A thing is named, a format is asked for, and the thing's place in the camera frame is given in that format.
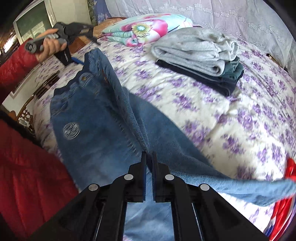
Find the left hand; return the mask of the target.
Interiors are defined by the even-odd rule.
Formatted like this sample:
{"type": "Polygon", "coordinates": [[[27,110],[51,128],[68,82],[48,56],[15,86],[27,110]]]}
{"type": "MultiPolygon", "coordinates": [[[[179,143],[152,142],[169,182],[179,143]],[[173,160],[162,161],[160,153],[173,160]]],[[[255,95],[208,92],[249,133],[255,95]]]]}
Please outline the left hand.
{"type": "Polygon", "coordinates": [[[43,52],[35,54],[35,57],[39,63],[43,63],[52,55],[65,50],[67,47],[67,43],[64,42],[63,44],[60,44],[60,42],[57,39],[45,38],[43,41],[43,46],[43,52]]]}

